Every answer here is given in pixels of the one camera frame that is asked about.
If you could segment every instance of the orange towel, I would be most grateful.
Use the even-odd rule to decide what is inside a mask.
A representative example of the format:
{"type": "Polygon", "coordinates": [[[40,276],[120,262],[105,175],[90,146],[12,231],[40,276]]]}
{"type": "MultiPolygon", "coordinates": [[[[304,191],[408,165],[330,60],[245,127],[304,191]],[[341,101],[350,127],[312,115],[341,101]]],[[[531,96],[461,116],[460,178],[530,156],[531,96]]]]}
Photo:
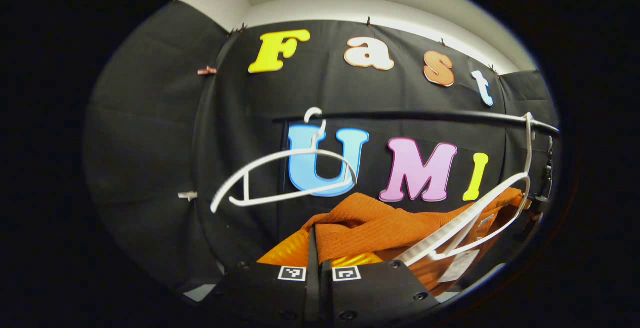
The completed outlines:
{"type": "MultiPolygon", "coordinates": [[[[519,189],[508,188],[484,209],[461,245],[472,243],[478,237],[490,234],[493,231],[492,227],[495,227],[495,230],[508,221],[515,212],[514,208],[517,209],[520,204],[521,198],[522,192],[519,189]]],[[[332,266],[354,266],[391,260],[449,223],[471,205],[473,203],[446,213],[411,213],[395,209],[370,196],[355,193],[348,196],[331,212],[311,217],[298,232],[275,246],[258,262],[308,266],[309,230],[314,224],[320,263],[332,259],[332,266]]],[[[475,248],[480,249],[480,252],[471,266],[482,258],[498,236],[475,248]]],[[[447,245],[443,244],[437,252],[442,252],[447,245]]],[[[454,257],[431,261],[424,258],[409,268],[432,294],[439,295],[455,284],[455,281],[441,284],[437,282],[453,259],[454,257]]]]}

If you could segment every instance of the letter u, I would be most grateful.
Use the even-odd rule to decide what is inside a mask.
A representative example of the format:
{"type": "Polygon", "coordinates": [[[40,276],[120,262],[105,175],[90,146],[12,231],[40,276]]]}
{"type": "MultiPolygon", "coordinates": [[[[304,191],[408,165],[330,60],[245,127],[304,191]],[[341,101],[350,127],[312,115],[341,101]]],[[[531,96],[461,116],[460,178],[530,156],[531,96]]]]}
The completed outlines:
{"type": "MultiPolygon", "coordinates": [[[[311,146],[311,137],[318,131],[318,129],[320,129],[320,127],[316,127],[315,125],[292,125],[288,131],[288,140],[291,143],[291,149],[317,149],[318,143],[325,140],[327,136],[326,132],[324,132],[318,137],[315,142],[315,146],[311,146]]],[[[361,163],[362,145],[369,141],[368,132],[361,129],[343,128],[338,130],[335,136],[342,142],[342,156],[349,161],[352,167],[354,167],[356,176],[358,176],[360,172],[359,166],[361,163]]],[[[347,164],[345,162],[342,162],[340,174],[336,178],[326,179],[318,176],[315,168],[317,159],[318,155],[316,154],[291,155],[288,158],[289,178],[297,189],[308,190],[345,181],[346,174],[348,173],[347,164]]],[[[337,196],[350,191],[354,185],[354,183],[351,183],[348,186],[321,191],[313,193],[312,195],[337,196]]]]}

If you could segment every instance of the white wall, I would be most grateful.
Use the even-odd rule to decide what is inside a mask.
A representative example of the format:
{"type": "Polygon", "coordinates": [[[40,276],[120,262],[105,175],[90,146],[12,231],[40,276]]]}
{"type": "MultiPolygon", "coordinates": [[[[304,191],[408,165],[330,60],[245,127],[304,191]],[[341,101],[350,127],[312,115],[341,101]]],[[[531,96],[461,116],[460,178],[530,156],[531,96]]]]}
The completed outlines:
{"type": "MultiPolygon", "coordinates": [[[[435,41],[444,38],[449,47],[478,59],[487,66],[493,65],[500,74],[536,68],[524,47],[504,28],[495,33],[510,36],[509,41],[504,41],[503,50],[508,50],[506,54],[450,20],[388,0],[274,0],[254,6],[249,0],[180,1],[202,11],[227,31],[239,28],[243,22],[249,27],[295,20],[366,22],[370,16],[374,25],[411,32],[435,41]],[[518,57],[518,64],[507,58],[507,55],[518,57]]],[[[486,15],[479,8],[476,14],[486,15]]],[[[482,29],[486,30],[486,27],[478,27],[478,31],[486,34],[482,29]]]]}

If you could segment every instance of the screw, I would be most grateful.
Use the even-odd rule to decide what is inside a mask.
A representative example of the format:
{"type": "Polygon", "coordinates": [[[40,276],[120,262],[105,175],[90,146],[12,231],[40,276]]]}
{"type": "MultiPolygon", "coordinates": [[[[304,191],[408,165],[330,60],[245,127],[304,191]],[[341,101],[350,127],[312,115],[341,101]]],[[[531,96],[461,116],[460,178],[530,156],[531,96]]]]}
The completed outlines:
{"type": "Polygon", "coordinates": [[[280,316],[282,317],[282,319],[285,319],[285,320],[295,320],[298,318],[298,315],[295,314],[295,312],[292,312],[290,310],[281,311],[280,316]]]}
{"type": "Polygon", "coordinates": [[[418,293],[416,295],[413,296],[413,300],[423,300],[425,299],[429,294],[427,293],[418,293]]]}
{"type": "Polygon", "coordinates": [[[338,318],[340,318],[340,320],[354,320],[357,316],[358,313],[347,310],[345,312],[341,312],[340,315],[338,315],[338,318]]]}

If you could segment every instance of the letter m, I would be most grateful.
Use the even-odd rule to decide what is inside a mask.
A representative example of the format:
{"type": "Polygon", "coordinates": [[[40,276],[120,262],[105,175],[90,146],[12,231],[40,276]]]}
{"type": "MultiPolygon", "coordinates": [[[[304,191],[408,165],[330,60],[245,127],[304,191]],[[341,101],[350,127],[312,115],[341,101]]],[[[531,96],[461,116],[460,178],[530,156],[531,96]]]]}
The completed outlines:
{"type": "Polygon", "coordinates": [[[411,200],[422,193],[428,182],[429,187],[422,196],[424,201],[439,202],[446,199],[451,163],[458,152],[455,145],[439,143],[427,164],[423,164],[418,144],[413,139],[392,138],[388,146],[393,150],[393,167],[386,190],[380,192],[380,200],[399,202],[404,199],[404,180],[411,200]]]}

